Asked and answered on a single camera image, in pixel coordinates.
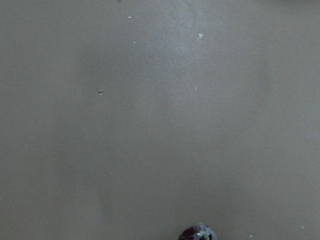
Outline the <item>dark red cherries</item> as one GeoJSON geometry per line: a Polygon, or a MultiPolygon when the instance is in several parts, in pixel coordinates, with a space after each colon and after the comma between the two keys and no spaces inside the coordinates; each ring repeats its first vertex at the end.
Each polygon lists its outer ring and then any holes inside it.
{"type": "Polygon", "coordinates": [[[208,225],[200,222],[185,229],[178,240],[217,240],[217,235],[208,225]]]}

